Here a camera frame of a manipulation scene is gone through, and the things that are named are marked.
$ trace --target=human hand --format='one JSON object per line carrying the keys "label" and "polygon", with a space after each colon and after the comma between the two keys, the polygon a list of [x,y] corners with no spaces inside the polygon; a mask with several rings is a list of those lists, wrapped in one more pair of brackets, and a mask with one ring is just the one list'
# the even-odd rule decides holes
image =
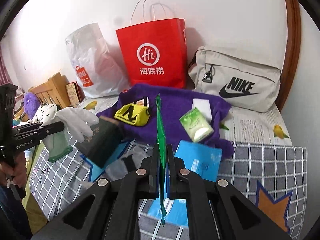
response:
{"label": "human hand", "polygon": [[24,152],[14,157],[16,166],[13,168],[5,162],[0,162],[0,185],[7,185],[6,174],[14,176],[13,183],[19,187],[24,187],[27,183],[26,157]]}

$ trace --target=purple towel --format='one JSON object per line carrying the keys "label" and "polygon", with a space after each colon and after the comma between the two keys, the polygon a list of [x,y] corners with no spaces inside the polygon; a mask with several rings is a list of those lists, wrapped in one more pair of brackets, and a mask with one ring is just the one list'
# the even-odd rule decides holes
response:
{"label": "purple towel", "polygon": [[192,109],[193,99],[200,98],[207,99],[210,102],[212,111],[211,126],[214,129],[214,133],[201,141],[201,143],[210,147],[221,148],[222,158],[228,158],[234,153],[231,142],[220,139],[219,134],[219,122],[227,116],[231,105],[217,96],[198,93],[191,90],[136,84],[126,93],[121,93],[118,101],[112,107],[98,113],[97,116],[103,115],[114,118],[116,111],[122,106],[140,100],[143,97],[149,97],[151,116],[148,123],[142,127],[132,126],[126,123],[123,123],[123,126],[126,137],[135,138],[138,141],[153,145],[156,143],[157,138],[157,110],[155,99],[158,94],[160,94],[161,98],[161,115],[166,142],[172,144],[174,151],[177,149],[180,140],[191,141],[179,119],[187,111]]}

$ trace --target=zipper pull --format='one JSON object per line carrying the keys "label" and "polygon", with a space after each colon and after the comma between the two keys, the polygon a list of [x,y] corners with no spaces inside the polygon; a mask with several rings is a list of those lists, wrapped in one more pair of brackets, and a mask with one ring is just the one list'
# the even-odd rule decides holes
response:
{"label": "zipper pull", "polygon": [[210,70],[204,74],[204,77],[202,79],[203,82],[210,83],[210,84],[212,83],[212,69],[213,69],[213,64],[210,64]]}

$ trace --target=green wrapper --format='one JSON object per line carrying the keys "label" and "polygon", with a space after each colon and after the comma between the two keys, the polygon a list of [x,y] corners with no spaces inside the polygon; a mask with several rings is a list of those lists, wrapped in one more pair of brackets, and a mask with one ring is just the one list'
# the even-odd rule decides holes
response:
{"label": "green wrapper", "polygon": [[159,145],[160,152],[160,179],[159,179],[159,191],[160,191],[160,206],[161,206],[161,223],[164,226],[164,217],[167,211],[164,207],[164,183],[165,183],[165,163],[166,163],[166,144],[165,144],[165,133],[161,117],[161,100],[160,94],[156,97],[157,104],[157,143]]}

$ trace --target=purple plush toy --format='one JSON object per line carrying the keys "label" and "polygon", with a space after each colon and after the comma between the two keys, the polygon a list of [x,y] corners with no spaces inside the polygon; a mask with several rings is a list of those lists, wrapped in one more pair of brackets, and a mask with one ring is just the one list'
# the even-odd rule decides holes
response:
{"label": "purple plush toy", "polygon": [[24,112],[28,115],[29,119],[32,119],[41,103],[37,96],[33,93],[27,93],[24,98]]}

